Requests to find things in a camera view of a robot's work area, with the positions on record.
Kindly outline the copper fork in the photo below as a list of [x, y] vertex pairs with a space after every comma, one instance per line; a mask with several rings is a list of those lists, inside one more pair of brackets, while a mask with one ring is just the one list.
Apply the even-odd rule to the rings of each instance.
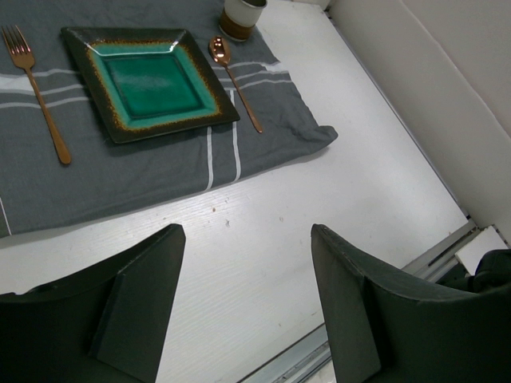
[[17, 26], [2, 26], [1, 32], [12, 62], [16, 67], [23, 69], [29, 79], [35, 97], [37, 98], [39, 106], [41, 107], [42, 113], [45, 117], [53, 141], [53, 146], [55, 147], [59, 161], [64, 165], [71, 164], [71, 155], [69, 149], [65, 145], [65, 142], [62, 139], [61, 134], [58, 131], [49, 110], [46, 107], [37, 82], [35, 81], [34, 75], [32, 74], [31, 69], [35, 65], [32, 49], [24, 38], [21, 30]]

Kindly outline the grey striped cloth placemat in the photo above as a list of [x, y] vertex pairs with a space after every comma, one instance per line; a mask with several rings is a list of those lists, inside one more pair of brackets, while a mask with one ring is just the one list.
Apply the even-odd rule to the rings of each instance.
[[61, 35], [64, 27], [182, 28], [202, 51], [217, 35], [221, 1], [4, 1], [3, 26], [19, 26], [34, 77], [72, 161], [57, 158], [33, 88], [1, 52], [1, 234], [66, 227], [191, 195], [302, 156], [337, 138], [319, 125], [259, 32], [232, 43], [239, 121], [114, 143]]

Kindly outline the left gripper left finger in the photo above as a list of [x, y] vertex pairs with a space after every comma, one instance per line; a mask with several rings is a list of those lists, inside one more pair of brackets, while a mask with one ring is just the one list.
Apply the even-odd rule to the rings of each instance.
[[171, 224], [64, 278], [3, 294], [2, 381], [155, 381], [185, 242]]

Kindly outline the white and brown cup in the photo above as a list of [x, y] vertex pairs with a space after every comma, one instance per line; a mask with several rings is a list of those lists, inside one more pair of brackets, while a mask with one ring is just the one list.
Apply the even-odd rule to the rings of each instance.
[[225, 0], [219, 28], [236, 41], [246, 41], [266, 6], [267, 0]]

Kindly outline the square green ceramic plate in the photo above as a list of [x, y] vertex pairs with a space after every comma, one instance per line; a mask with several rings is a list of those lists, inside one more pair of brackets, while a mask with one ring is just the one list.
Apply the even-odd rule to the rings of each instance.
[[240, 119], [186, 29], [64, 27], [61, 35], [116, 144]]

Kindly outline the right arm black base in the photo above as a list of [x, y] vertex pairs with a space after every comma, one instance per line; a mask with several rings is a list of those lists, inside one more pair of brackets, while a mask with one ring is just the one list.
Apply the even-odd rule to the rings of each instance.
[[474, 275], [463, 278], [446, 275], [438, 284], [476, 294], [507, 286], [510, 284], [510, 249], [487, 252], [478, 263]]

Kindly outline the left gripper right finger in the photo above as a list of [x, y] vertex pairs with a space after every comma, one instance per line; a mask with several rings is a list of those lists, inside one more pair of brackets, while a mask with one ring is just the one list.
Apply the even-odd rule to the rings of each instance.
[[509, 381], [508, 278], [428, 282], [320, 224], [311, 252], [337, 381]]

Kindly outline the copper spoon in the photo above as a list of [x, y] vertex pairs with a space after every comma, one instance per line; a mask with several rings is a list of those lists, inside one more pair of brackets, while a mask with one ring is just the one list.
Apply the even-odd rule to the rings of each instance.
[[246, 109], [246, 112], [255, 128], [255, 130], [258, 133], [263, 132], [263, 127], [259, 120], [257, 119], [256, 115], [254, 114], [252, 107], [249, 105], [246, 97], [244, 96], [243, 92], [241, 91], [238, 82], [232, 73], [231, 69], [229, 68], [229, 64], [232, 58], [230, 47], [227, 43], [227, 41], [221, 37], [220, 35], [217, 35], [213, 37], [209, 43], [208, 43], [208, 51], [213, 59], [213, 61], [220, 66], [222, 66], [225, 71], [227, 72], [228, 76], [231, 78], [232, 84], [235, 86], [236, 91], [238, 92], [240, 99]]

